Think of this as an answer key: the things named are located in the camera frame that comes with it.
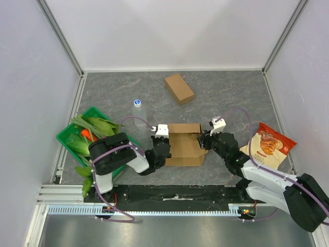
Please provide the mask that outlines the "brown cardboard box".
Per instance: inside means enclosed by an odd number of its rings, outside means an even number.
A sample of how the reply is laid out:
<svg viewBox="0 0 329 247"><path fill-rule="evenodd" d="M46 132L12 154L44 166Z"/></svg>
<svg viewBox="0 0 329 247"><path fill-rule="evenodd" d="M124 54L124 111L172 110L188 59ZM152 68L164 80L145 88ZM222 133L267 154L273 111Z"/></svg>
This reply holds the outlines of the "brown cardboard box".
<svg viewBox="0 0 329 247"><path fill-rule="evenodd" d="M188 103L195 97L193 91L180 74L174 74L166 77L165 86L178 105Z"/></svg>

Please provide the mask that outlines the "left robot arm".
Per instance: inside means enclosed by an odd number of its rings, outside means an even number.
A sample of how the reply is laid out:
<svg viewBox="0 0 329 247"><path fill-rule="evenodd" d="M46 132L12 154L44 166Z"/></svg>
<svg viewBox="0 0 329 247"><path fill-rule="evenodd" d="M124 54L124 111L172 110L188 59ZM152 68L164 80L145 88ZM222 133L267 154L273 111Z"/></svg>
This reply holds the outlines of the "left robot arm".
<svg viewBox="0 0 329 247"><path fill-rule="evenodd" d="M125 133L97 140L89 145L95 197L108 202L113 196L113 172L128 165L139 175L148 175L163 167L171 158L169 135L152 135L153 148L141 151Z"/></svg>

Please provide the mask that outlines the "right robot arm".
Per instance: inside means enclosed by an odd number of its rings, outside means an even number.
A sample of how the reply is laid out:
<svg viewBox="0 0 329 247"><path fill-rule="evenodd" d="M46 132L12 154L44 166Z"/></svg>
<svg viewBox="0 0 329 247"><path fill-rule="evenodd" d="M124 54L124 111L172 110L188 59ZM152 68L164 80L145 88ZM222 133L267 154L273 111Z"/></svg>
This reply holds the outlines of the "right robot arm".
<svg viewBox="0 0 329 247"><path fill-rule="evenodd" d="M256 162L239 150L231 133L204 131L197 140L202 148L218 154L232 174L241 177L235 190L240 202L270 204L289 214L307 232L328 224L328 196L311 175L296 176Z"/></svg>

